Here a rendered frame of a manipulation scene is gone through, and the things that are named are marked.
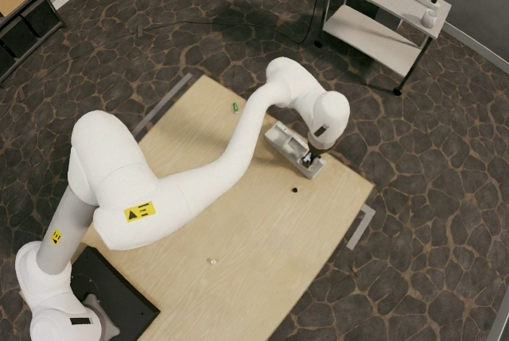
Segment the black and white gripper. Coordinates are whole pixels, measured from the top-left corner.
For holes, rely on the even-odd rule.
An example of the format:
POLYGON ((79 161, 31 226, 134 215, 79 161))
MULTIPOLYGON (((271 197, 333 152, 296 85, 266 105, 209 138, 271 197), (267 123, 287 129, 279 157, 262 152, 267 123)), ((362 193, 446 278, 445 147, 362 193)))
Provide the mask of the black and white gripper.
POLYGON ((302 158, 302 164, 304 165, 304 168, 309 171, 310 168, 312 167, 312 165, 316 164, 317 161, 318 161, 318 158, 320 159, 321 158, 321 154, 323 153, 326 153, 329 149, 316 149, 308 140, 308 147, 309 147, 309 151, 308 151, 308 156, 304 156, 302 158), (315 159, 315 160, 314 160, 315 159), (307 163, 307 164, 306 164, 307 163), (310 165, 310 166, 308 166, 310 165))

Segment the white rack of bins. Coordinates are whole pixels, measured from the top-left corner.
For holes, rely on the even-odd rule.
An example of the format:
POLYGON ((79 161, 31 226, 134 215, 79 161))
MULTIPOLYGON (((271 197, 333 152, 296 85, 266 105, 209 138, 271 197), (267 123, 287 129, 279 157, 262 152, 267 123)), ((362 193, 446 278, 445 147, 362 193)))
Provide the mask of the white rack of bins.
POLYGON ((318 159, 315 165, 313 164, 316 168, 313 172, 308 172, 304 169, 304 166, 302 165, 302 158, 305 155, 308 156, 308 144, 297 134, 292 133, 279 121, 265 133, 264 138, 298 169, 300 169, 310 180, 312 180, 327 163, 325 159, 321 158, 320 160, 318 159))

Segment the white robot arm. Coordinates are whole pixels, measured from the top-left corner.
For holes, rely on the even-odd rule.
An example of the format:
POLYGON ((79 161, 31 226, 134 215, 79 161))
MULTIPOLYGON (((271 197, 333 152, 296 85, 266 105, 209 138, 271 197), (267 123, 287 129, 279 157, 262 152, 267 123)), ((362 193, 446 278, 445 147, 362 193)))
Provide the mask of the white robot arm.
POLYGON ((305 120, 315 148, 334 145, 349 117, 349 104, 341 93, 324 93, 308 71, 285 57, 270 62, 266 78, 266 84, 248 99, 220 158, 161 179, 114 115, 94 110, 77 121, 69 184, 43 241, 25 244, 15 261, 19 285, 33 314, 32 341, 108 341, 118 335, 120 329, 95 294, 80 303, 70 286, 70 259, 88 228, 94 221, 95 231, 110 250, 138 248, 177 231, 245 173, 270 105, 294 108, 305 120))

